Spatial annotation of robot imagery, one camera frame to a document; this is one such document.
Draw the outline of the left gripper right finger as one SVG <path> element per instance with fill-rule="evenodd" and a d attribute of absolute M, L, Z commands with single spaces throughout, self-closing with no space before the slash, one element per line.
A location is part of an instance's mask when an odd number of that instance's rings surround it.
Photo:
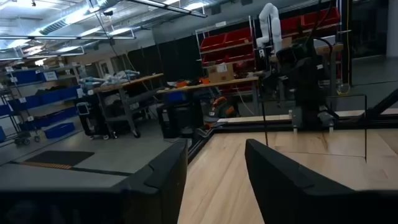
<path fill-rule="evenodd" d="M 397 223 L 396 190 L 353 190 L 255 139 L 244 155 L 265 223 Z"/>

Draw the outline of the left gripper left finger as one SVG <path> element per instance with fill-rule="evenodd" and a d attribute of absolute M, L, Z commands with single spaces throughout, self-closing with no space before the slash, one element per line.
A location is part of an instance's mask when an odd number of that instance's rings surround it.
<path fill-rule="evenodd" d="M 1 191 L 1 223 L 177 223 L 187 179 L 181 139 L 108 188 Z"/>

